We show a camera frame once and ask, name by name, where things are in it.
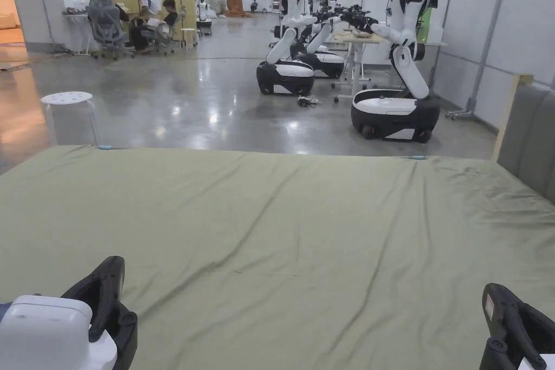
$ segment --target metal pole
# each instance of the metal pole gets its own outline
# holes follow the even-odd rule
[[[458,118],[471,118],[474,116],[474,110],[476,109],[476,97],[478,96],[478,91],[480,89],[480,83],[482,82],[482,77],[484,74],[484,69],[486,68],[487,57],[489,55],[489,48],[493,40],[493,33],[495,32],[495,26],[498,24],[499,13],[501,11],[501,5],[503,0],[496,0],[495,6],[493,7],[493,14],[491,21],[489,23],[489,29],[487,32],[486,43],[484,44],[484,49],[482,50],[482,59],[480,60],[480,66],[478,67],[478,73],[476,75],[476,80],[474,82],[474,88],[472,89],[472,94],[468,98],[466,103],[466,108],[462,111],[448,112],[445,117],[451,118],[452,120]]]
[[[450,0],[447,0],[447,6],[445,7],[445,16],[443,17],[443,30],[445,30],[445,24],[447,22],[447,14],[449,13],[449,5],[450,5]],[[432,73],[430,74],[430,90],[432,90],[434,88],[434,83],[436,81],[436,68],[437,68],[437,63],[440,60],[440,53],[441,53],[441,46],[437,49],[437,55],[436,55],[436,62],[434,64],[434,66],[432,67]]]

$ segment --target doorway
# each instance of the doorway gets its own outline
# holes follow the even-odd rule
[[[0,0],[0,47],[24,47],[20,17],[14,0]]]

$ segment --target small stool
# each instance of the small stool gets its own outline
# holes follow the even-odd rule
[[[192,31],[195,36],[194,40],[196,41],[196,29],[183,28],[182,30],[185,31],[185,47],[187,48],[187,50],[189,50],[189,39],[187,37],[187,34]]]
[[[41,98],[41,102],[46,105],[46,125],[48,134],[50,135],[50,143],[57,145],[56,130],[54,128],[54,118],[52,117],[51,106],[76,105],[78,102],[87,102],[89,108],[89,117],[91,119],[91,127],[93,130],[94,144],[98,145],[98,131],[96,130],[96,119],[94,117],[94,105],[91,101],[93,97],[90,93],[82,91],[71,91],[67,93],[55,93]]]

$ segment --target office chair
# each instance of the office chair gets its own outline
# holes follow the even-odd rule
[[[156,52],[160,52],[160,50],[162,50],[164,52],[164,55],[167,55],[167,49],[171,48],[170,49],[171,53],[174,53],[175,52],[173,48],[175,43],[174,38],[177,32],[176,24],[178,23],[178,21],[184,19],[186,16],[187,16],[187,12],[185,10],[185,6],[181,6],[179,10],[178,18],[176,19],[176,23],[172,26],[169,26],[169,32],[167,34],[163,34],[158,30],[155,30],[155,31],[143,30],[141,32],[141,35],[145,37],[148,41],[152,41],[154,44],[153,46],[149,47],[149,50],[155,49]]]
[[[118,59],[117,51],[134,57],[125,49],[125,32],[119,21],[119,9],[112,0],[90,0],[86,10],[91,21],[93,38],[102,51],[112,51],[114,61]]]

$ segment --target wrinkled bedsheet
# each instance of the wrinkled bedsheet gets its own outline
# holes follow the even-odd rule
[[[125,258],[133,370],[478,369],[488,282],[555,318],[555,209],[489,161],[61,146],[0,225],[0,302]]]

